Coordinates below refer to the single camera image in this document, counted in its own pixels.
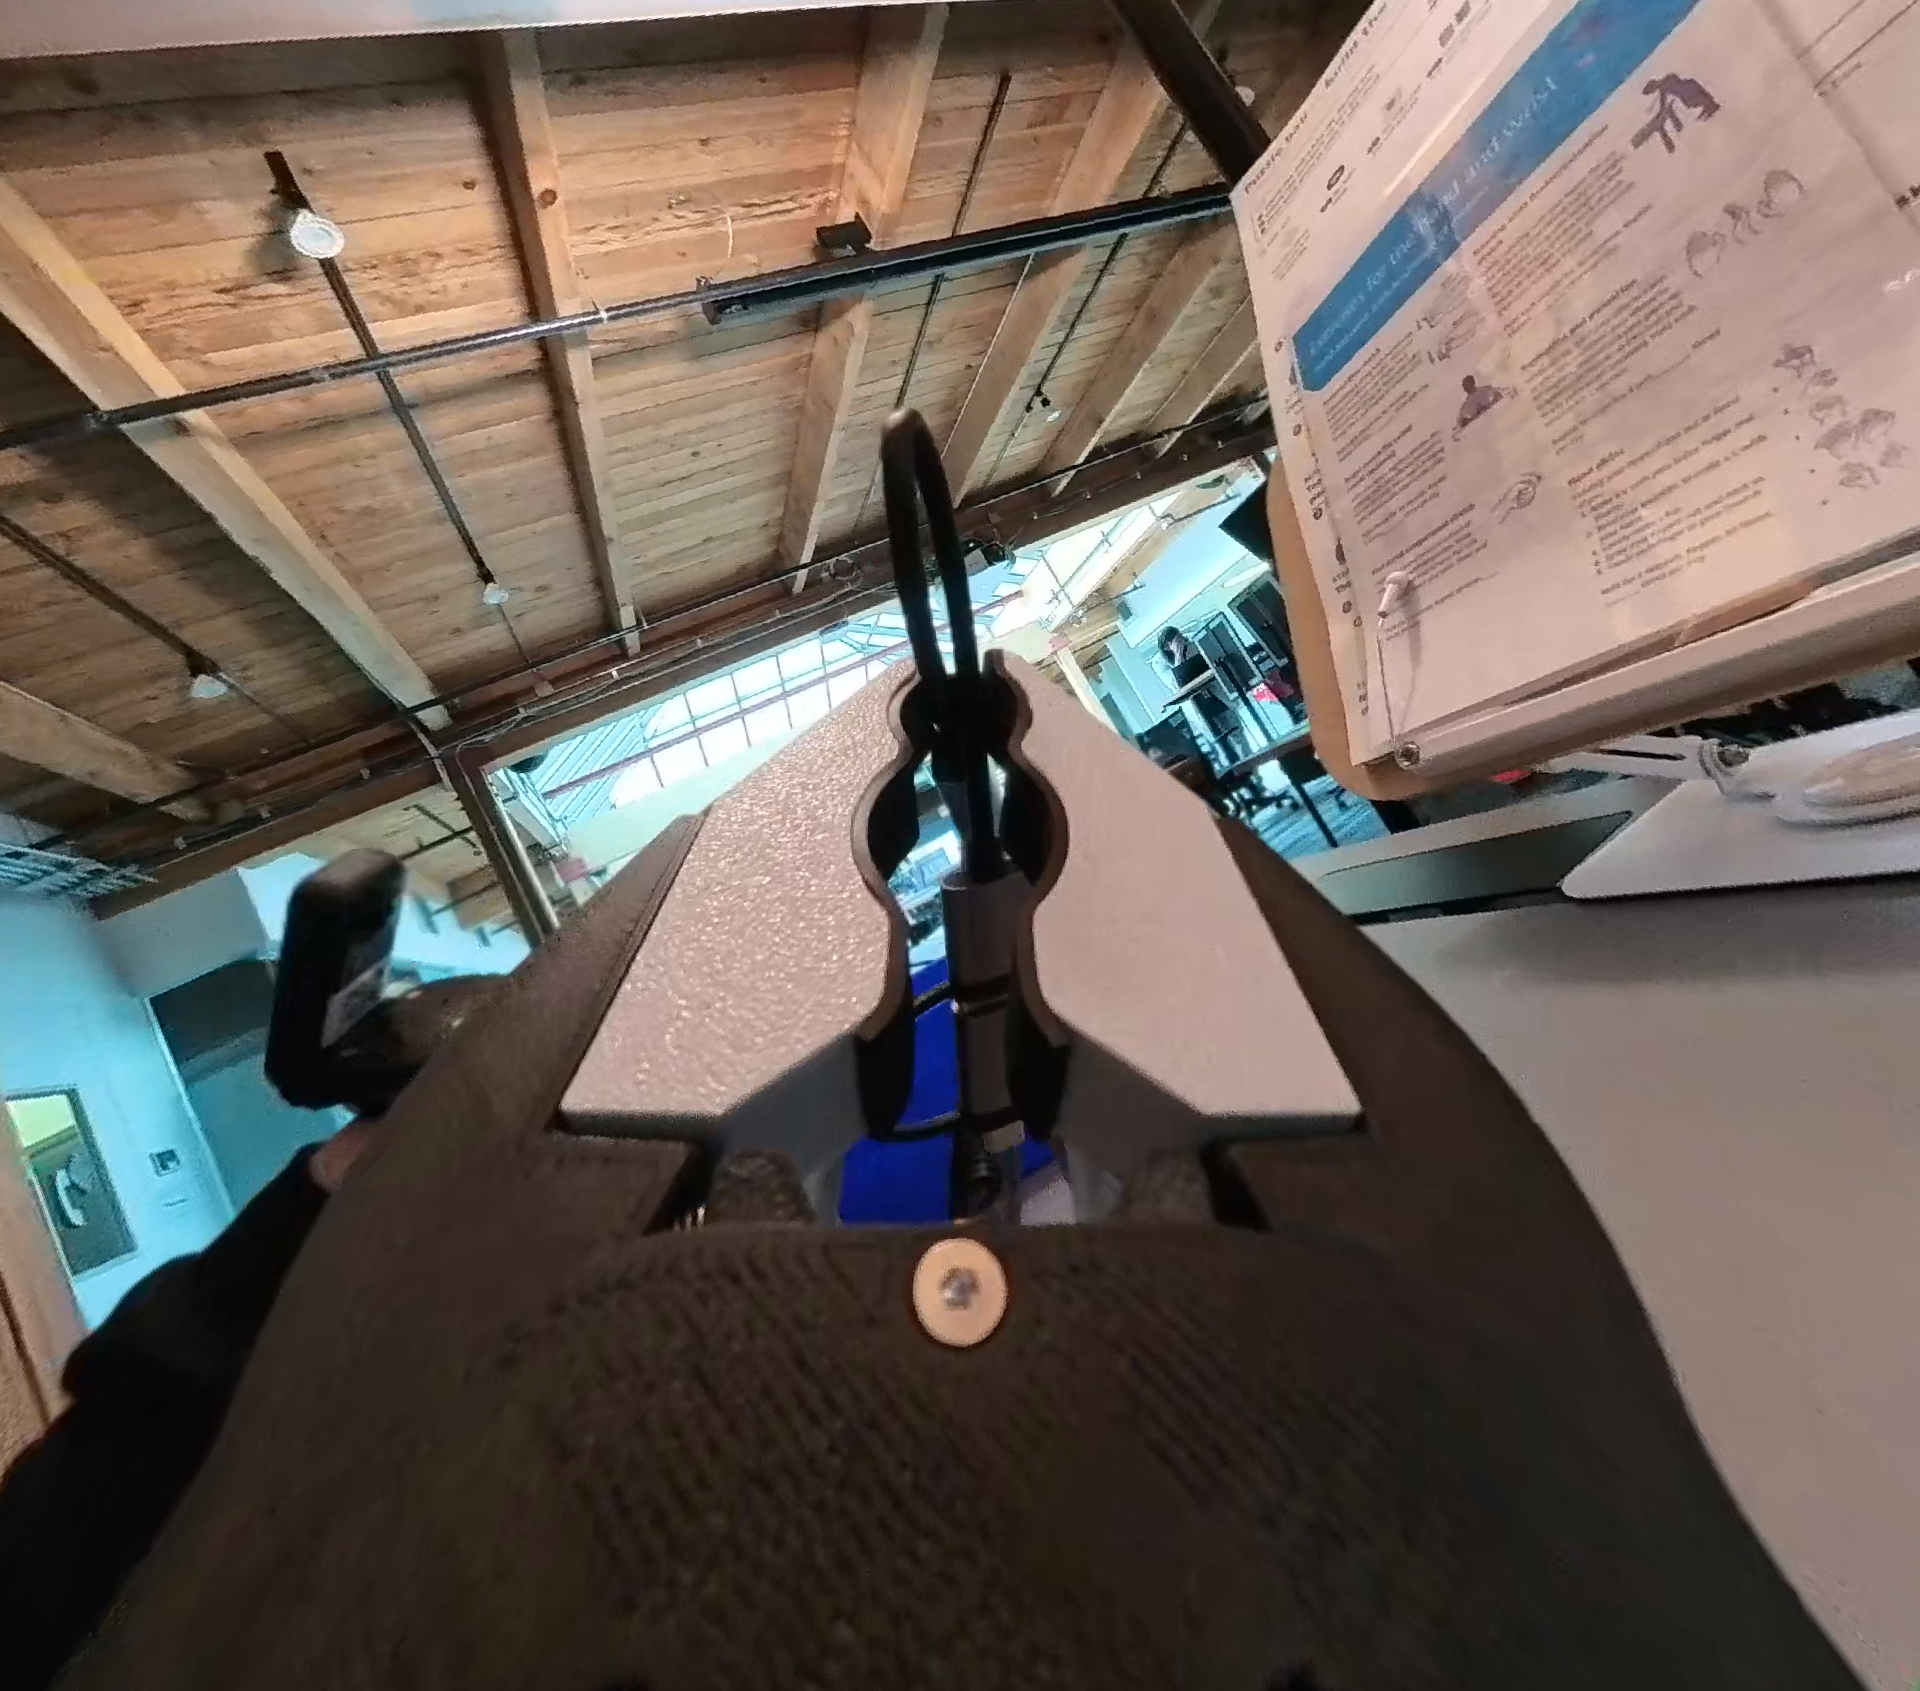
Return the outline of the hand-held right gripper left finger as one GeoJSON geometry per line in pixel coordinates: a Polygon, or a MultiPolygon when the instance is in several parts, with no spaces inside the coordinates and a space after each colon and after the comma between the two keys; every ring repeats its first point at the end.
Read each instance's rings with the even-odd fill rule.
{"type": "Polygon", "coordinates": [[[575,1136],[846,1157],[917,1084],[917,665],[710,800],[565,1095],[575,1136]]]}

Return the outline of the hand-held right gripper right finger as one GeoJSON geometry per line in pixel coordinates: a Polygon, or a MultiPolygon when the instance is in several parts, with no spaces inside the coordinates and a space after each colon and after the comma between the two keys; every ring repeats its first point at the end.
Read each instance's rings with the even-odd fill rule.
{"type": "Polygon", "coordinates": [[[1138,745],[989,656],[1013,921],[1008,1088],[1038,1139],[1358,1129],[1345,1077],[1217,814],[1138,745]]]}

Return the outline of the blue bin with white label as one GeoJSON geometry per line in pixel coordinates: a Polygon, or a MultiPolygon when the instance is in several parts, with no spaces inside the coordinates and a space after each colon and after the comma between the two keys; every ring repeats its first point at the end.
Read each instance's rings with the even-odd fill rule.
{"type": "MultiPolygon", "coordinates": [[[[962,1109],[954,1018],[949,1018],[949,1003],[938,998],[917,1018],[917,1084],[912,1084],[901,1129],[954,1119],[954,1109],[962,1109]]],[[[923,1139],[849,1145],[837,1216],[846,1231],[949,1224],[949,1123],[923,1139]]]]}

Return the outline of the person's left forearm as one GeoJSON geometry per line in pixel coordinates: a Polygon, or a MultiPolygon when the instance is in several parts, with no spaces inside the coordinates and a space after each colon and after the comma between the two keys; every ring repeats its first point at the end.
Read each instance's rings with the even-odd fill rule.
{"type": "Polygon", "coordinates": [[[61,1375],[63,1411],[4,1469],[4,1691],[56,1685],[218,1440],[329,1188],[300,1150],[201,1253],[140,1278],[61,1375]]]}

